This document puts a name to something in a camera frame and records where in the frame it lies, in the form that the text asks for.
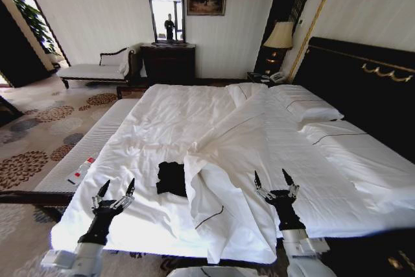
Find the green leaves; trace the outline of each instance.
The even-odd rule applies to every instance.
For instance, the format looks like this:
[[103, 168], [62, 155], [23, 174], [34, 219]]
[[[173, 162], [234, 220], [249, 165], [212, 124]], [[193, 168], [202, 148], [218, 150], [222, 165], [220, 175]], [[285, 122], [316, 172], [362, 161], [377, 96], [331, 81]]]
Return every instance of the green leaves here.
[[21, 15], [26, 20], [27, 25], [33, 32], [40, 45], [43, 47], [45, 53], [54, 53], [56, 51], [53, 47], [53, 39], [48, 35], [46, 24], [39, 18], [40, 11], [26, 4], [25, 0], [13, 0], [19, 9]]

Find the black cloth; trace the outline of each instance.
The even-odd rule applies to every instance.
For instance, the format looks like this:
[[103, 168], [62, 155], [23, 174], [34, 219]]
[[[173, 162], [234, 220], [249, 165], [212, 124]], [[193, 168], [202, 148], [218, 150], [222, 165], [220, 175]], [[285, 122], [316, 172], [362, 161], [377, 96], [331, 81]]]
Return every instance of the black cloth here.
[[177, 162], [162, 162], [158, 167], [160, 182], [156, 183], [157, 194], [169, 192], [187, 197], [184, 184], [184, 165], [179, 165]]
[[167, 31], [167, 39], [173, 39], [173, 28], [174, 28], [173, 21], [166, 20], [166, 22], [164, 22], [164, 27], [166, 28], [166, 31]]

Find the patterned carpet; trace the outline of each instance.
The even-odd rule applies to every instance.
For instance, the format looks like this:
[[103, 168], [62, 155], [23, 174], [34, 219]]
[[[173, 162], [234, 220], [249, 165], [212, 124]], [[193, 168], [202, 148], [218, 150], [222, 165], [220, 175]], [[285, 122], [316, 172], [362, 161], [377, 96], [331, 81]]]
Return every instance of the patterned carpet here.
[[[24, 116], [0, 128], [0, 190], [33, 190], [116, 101], [114, 84], [71, 81], [66, 90], [57, 76], [22, 88], [0, 88], [0, 95]], [[140, 98], [142, 93], [123, 93]], [[2, 276], [61, 276], [40, 267], [54, 223], [31, 205], [0, 204]], [[263, 276], [286, 276], [282, 249], [273, 265], [251, 265]], [[174, 268], [203, 265], [202, 259], [110, 252], [101, 276], [166, 276]]]

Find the dresser drawer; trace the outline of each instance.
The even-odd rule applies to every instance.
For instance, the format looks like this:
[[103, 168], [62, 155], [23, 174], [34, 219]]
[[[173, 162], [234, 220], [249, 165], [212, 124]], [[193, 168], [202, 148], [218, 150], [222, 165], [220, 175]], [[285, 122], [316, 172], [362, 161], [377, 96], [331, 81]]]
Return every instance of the dresser drawer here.
[[195, 46], [141, 47], [150, 83], [188, 84], [195, 78]]

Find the white duvet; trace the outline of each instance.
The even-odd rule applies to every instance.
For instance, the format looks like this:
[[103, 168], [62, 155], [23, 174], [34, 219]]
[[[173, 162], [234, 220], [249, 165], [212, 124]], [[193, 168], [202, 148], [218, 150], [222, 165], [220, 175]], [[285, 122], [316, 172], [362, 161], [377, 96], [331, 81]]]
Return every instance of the white duvet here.
[[[157, 195], [158, 164], [185, 164], [188, 199]], [[111, 180], [120, 198], [133, 177], [135, 201], [114, 218], [107, 249], [272, 263], [278, 217], [254, 193], [300, 185], [294, 209], [311, 237], [351, 237], [414, 225], [414, 214], [369, 210], [353, 184], [301, 137], [296, 123], [261, 84], [227, 88], [155, 85], [91, 166], [62, 220], [55, 249], [74, 250], [93, 219], [91, 197]]]

